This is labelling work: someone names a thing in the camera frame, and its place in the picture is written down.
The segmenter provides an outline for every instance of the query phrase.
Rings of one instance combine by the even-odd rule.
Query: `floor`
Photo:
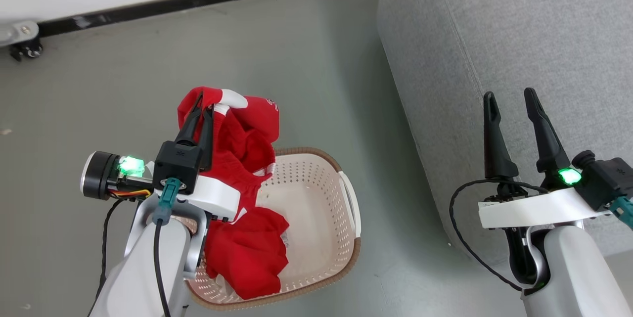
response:
[[[46,38],[0,56],[0,316],[83,316],[98,284],[111,202],[84,198],[94,150],[152,159],[176,106],[207,85],[275,100],[276,147],[315,146],[350,177],[362,251],[342,281],[226,317],[525,315],[518,293],[450,247],[375,28],[377,0],[242,0]],[[108,267],[133,204],[114,214]]]

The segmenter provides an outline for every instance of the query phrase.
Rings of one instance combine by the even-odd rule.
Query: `gray sofa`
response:
[[[523,90],[534,87],[570,159],[582,150],[633,163],[633,0],[380,0],[378,30],[445,230],[462,183],[484,178],[482,96],[495,92],[520,181],[540,184]],[[482,229],[467,189],[455,216],[491,265],[506,267],[501,231]],[[613,216],[586,222],[606,256],[633,249]]]

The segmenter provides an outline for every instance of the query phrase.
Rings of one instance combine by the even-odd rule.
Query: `white plastic basket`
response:
[[[283,215],[288,265],[279,274],[281,291],[242,300],[227,294],[206,274],[203,257],[187,281],[193,299],[213,310],[238,310],[317,290],[344,277],[360,253],[361,221],[350,180],[330,155],[314,148],[276,151],[276,171],[262,184],[257,206]]]

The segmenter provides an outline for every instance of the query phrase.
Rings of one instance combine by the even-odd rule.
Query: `green led light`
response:
[[[563,182],[569,186],[573,186],[576,182],[581,181],[582,178],[581,173],[572,168],[560,169],[558,174]]]
[[[119,169],[123,175],[142,177],[145,172],[145,162],[131,156],[124,156],[119,159]]]

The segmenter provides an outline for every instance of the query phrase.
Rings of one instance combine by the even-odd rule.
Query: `red cloth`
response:
[[[288,228],[283,216],[255,207],[233,225],[212,222],[209,228],[204,246],[209,277],[221,274],[245,300],[281,290],[277,275],[288,265],[280,237]]]
[[[178,106],[180,127],[200,92],[203,108],[231,97],[226,90],[192,89]],[[237,213],[242,208],[247,210],[233,225],[209,224],[204,246],[207,274],[211,278],[222,274],[242,299],[252,299],[281,289],[277,275],[288,260],[280,235],[288,223],[270,209],[255,207],[258,189],[272,175],[275,152],[271,143],[279,136],[278,108],[271,100],[245,98],[245,108],[231,108],[226,114],[214,112],[212,167],[201,175],[216,178],[240,191]],[[201,128],[199,123],[195,141],[199,141]]]
[[[182,128],[187,115],[203,92],[202,106],[219,103],[223,90],[209,87],[192,89],[178,106],[178,126]],[[237,213],[255,207],[257,191],[262,182],[272,176],[275,150],[272,142],[279,137],[279,111],[275,102],[265,98],[245,96],[246,108],[231,108],[226,115],[213,114],[213,160],[211,170],[200,173],[216,178],[240,191]],[[202,124],[197,126],[199,140]]]

